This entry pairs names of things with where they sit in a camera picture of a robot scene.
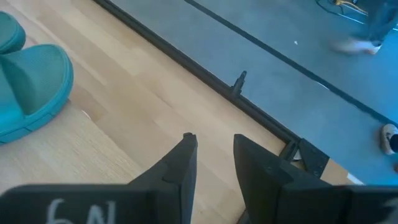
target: gray floor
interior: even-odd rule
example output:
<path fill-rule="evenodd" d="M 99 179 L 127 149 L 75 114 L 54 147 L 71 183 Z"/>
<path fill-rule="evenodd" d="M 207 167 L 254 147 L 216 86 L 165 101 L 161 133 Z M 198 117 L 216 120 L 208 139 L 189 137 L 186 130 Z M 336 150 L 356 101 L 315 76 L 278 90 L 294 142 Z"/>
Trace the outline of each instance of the gray floor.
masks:
<path fill-rule="evenodd" d="M 328 89 L 184 0 L 112 0 L 174 47 L 232 85 L 248 71 L 242 94 L 367 184 L 398 184 L 398 157 L 378 147 L 382 125 Z M 360 28 L 312 1 L 198 0 L 374 110 L 398 121 L 392 48 L 375 57 L 329 51 L 330 39 Z"/>

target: teal slide sandal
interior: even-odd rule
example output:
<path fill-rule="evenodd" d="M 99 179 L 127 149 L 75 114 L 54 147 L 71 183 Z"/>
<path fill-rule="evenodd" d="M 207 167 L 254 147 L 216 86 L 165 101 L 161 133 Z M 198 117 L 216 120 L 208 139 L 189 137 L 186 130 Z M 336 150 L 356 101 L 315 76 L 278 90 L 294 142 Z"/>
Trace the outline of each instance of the teal slide sandal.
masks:
<path fill-rule="evenodd" d="M 51 121 L 67 102 L 73 68 L 55 45 L 0 55 L 0 145 Z"/>
<path fill-rule="evenodd" d="M 9 14 L 0 11 L 0 54 L 20 50 L 26 40 L 24 29 Z"/>

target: shoe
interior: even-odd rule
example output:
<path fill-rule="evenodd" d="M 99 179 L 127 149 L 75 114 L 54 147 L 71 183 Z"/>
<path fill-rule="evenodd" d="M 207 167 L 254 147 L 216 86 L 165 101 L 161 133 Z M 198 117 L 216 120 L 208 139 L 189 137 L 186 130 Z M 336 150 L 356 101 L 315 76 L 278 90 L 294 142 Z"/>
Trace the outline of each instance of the shoe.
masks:
<path fill-rule="evenodd" d="M 398 129 L 392 124 L 386 124 L 381 128 L 380 131 L 381 147 L 387 155 L 392 155 L 396 153 L 394 150 L 391 149 L 390 145 L 391 137 L 395 134 L 398 134 Z"/>
<path fill-rule="evenodd" d="M 11 15 L 0 11 L 0 54 L 22 49 L 26 41 L 24 29 Z"/>
<path fill-rule="evenodd" d="M 68 100 L 72 63 L 55 45 L 0 55 L 0 145 L 41 128 Z"/>
<path fill-rule="evenodd" d="M 381 45 L 376 47 L 367 40 L 349 39 L 335 44 L 333 48 L 346 54 L 367 53 L 375 55 L 380 50 Z"/>

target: blue jeans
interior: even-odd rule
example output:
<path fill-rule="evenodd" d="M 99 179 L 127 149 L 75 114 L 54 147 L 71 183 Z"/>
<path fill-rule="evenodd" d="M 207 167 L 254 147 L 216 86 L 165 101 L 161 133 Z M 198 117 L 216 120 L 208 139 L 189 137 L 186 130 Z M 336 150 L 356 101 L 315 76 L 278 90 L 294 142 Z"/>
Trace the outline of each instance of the blue jeans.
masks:
<path fill-rule="evenodd" d="M 398 4 L 397 0 L 369 1 L 373 1 L 374 6 L 369 10 L 369 30 L 366 39 L 378 47 L 397 25 Z"/>

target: black bracket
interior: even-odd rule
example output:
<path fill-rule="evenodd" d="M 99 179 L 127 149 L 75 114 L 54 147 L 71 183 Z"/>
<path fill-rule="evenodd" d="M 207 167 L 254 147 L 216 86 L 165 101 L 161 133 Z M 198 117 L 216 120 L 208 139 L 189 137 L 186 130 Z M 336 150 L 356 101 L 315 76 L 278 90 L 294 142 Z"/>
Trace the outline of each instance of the black bracket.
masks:
<path fill-rule="evenodd" d="M 242 74 L 239 76 L 239 78 L 235 81 L 235 84 L 231 86 L 232 92 L 231 92 L 231 97 L 232 98 L 237 98 L 241 92 L 242 92 L 242 87 L 244 84 L 244 78 L 246 77 L 247 71 L 243 71 Z"/>
<path fill-rule="evenodd" d="M 288 162 L 292 162 L 297 151 L 300 151 L 305 171 L 320 178 L 328 164 L 329 157 L 305 139 L 300 139 L 299 142 L 291 141 L 284 147 L 279 156 Z"/>

